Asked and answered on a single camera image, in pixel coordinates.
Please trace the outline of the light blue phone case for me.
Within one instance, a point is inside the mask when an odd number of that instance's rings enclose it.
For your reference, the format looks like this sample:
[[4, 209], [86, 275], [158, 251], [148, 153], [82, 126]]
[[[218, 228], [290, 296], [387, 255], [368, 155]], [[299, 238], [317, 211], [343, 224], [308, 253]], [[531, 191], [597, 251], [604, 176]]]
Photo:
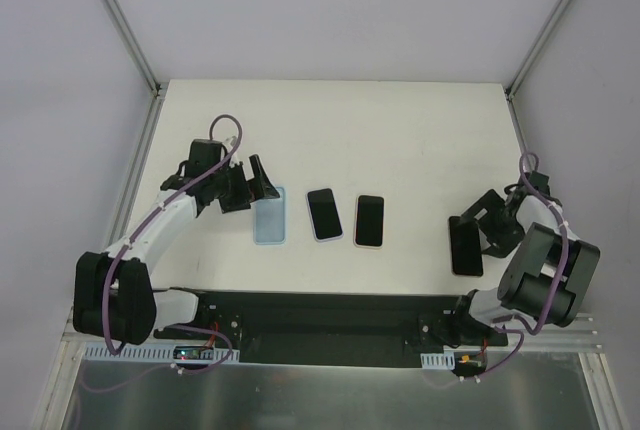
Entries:
[[286, 241], [287, 201], [284, 187], [277, 187], [279, 197], [254, 204], [253, 240], [256, 245], [282, 245]]

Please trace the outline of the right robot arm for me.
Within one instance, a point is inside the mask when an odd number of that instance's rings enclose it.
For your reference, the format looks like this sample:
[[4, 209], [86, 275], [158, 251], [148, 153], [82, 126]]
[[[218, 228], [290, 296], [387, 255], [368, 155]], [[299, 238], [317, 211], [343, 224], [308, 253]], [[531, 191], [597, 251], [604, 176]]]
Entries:
[[495, 336], [495, 325], [505, 321], [517, 320], [535, 335], [575, 320], [601, 252], [570, 229], [547, 175], [524, 172], [502, 194], [490, 189], [447, 225], [453, 274], [481, 276], [486, 257], [508, 264], [496, 288], [471, 290], [434, 319], [434, 339], [473, 345]]

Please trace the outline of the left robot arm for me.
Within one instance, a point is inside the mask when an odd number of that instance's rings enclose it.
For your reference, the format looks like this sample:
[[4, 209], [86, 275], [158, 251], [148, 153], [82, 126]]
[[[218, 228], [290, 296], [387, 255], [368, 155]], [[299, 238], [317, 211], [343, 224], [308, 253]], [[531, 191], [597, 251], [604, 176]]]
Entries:
[[188, 338], [204, 337], [210, 313], [188, 290], [156, 290], [151, 274], [176, 238], [213, 202], [223, 213], [277, 199], [260, 157], [249, 158], [247, 176], [235, 153], [238, 143], [196, 139], [188, 158], [160, 186], [149, 211], [105, 250], [76, 263], [72, 324], [83, 334], [139, 345], [155, 330], [177, 325]]

